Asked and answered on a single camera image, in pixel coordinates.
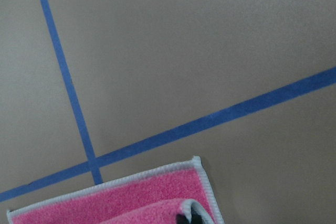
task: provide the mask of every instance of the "black object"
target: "black object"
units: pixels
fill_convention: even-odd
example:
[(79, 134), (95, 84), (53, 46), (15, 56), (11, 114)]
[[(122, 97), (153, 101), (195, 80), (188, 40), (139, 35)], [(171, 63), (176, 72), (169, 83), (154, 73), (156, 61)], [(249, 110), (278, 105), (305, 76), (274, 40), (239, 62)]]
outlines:
[(203, 220), (200, 215), (192, 214), (191, 223), (189, 223), (184, 215), (176, 215), (176, 224), (203, 224)]

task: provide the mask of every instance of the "blue stripe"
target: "blue stripe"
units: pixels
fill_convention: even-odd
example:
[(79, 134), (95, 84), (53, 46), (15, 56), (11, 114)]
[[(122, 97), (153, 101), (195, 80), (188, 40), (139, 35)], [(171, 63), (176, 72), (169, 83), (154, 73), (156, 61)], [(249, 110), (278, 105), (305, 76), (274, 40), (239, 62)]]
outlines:
[(82, 113), (82, 110), (80, 108), (79, 105), (79, 101), (77, 98), (77, 94), (75, 91), (75, 87), (72, 84), (72, 79), (71, 79), (71, 75), (70, 75), (70, 71), (63, 53), (63, 49), (62, 49), (62, 45), (61, 42), (59, 40), (58, 37), (58, 33), (56, 30), (56, 26), (54, 23), (54, 19), (52, 17), (52, 13), (50, 10), (50, 6), (48, 3), (48, 0), (40, 0), (41, 1), (41, 6), (43, 9), (43, 13), (48, 25), (48, 29), (49, 29), (49, 33), (50, 33), (50, 37), (54, 46), (54, 50), (56, 53), (56, 57), (58, 60), (58, 64), (59, 64), (59, 68), (60, 71), (62, 73), (63, 76), (63, 80), (68, 92), (68, 96), (70, 99), (70, 103), (72, 106), (72, 110), (74, 112), (75, 115), (75, 119), (77, 122), (77, 127), (84, 145), (84, 149), (86, 152), (86, 156), (88, 158), (88, 163), (89, 163), (89, 167), (90, 170), (92, 172), (92, 176), (93, 176), (93, 180), (95, 184), (101, 184), (102, 183), (102, 178), (101, 178), (101, 174), (99, 171), (99, 167), (97, 165), (97, 161), (96, 161), (96, 156), (95, 153), (93, 151), (93, 147), (92, 147), (92, 143), (90, 140), (90, 136), (89, 136), (89, 132), (88, 129), (86, 127), (86, 123), (84, 120), (84, 116)]
[[(99, 167), (110, 165), (125, 158), (286, 102), (334, 83), (336, 83), (336, 67), (100, 156), (97, 158), (98, 165)], [(32, 184), (5, 191), (0, 194), (0, 202), (88, 172), (89, 168), (86, 165), (87, 163), (82, 163), (62, 172), (39, 179)]]
[(336, 67), (100, 156), (97, 158), (98, 165), (115, 163), (334, 83)]
[(18, 197), (23, 194), (30, 193), (32, 191), (36, 191), (38, 189), (41, 189), (43, 187), (56, 184), (58, 182), (61, 182), (65, 179), (72, 178), (84, 173), (87, 173), (90, 171), (88, 162), (81, 163), (79, 165), (73, 166), (71, 168), (67, 168), (65, 170), (62, 170), (60, 172), (51, 174), (47, 177), (40, 178), (34, 182), (31, 182), (27, 185), (19, 186), (14, 189), (5, 191), (0, 194), (0, 202), (6, 201), (15, 197)]

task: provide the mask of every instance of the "gray surface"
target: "gray surface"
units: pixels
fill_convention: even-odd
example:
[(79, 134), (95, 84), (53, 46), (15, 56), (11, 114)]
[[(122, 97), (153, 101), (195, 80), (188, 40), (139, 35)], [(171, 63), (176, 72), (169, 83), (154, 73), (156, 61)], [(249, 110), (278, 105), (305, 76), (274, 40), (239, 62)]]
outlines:
[[(336, 66), (335, 0), (49, 1), (97, 155)], [(39, 1), (0, 2), (4, 191), (85, 154)], [(200, 155), (226, 223), (335, 223), (335, 95), (104, 167), (104, 181)], [(0, 210), (90, 185), (86, 174)]]

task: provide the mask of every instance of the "pink fabric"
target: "pink fabric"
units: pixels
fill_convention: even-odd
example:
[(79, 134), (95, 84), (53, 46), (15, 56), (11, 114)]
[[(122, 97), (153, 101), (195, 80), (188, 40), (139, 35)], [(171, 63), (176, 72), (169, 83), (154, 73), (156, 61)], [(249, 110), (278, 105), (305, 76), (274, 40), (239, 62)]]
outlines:
[[(197, 171), (190, 168), (43, 206), (14, 216), (12, 222), (13, 224), (98, 224), (162, 200), (181, 198), (197, 200), (213, 217)], [(168, 207), (159, 203), (155, 206), (156, 210), (158, 206), (161, 206), (162, 212), (172, 210), (172, 205)]]
[(168, 199), (127, 212), (101, 224), (176, 224), (176, 215), (183, 214), (185, 199)]

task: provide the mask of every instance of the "towel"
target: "towel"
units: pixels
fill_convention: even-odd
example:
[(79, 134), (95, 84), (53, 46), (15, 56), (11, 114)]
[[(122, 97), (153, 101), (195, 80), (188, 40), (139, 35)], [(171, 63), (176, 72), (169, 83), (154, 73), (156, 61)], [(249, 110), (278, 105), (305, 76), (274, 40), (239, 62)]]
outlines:
[(7, 212), (10, 224), (224, 224), (201, 159), (178, 162)]

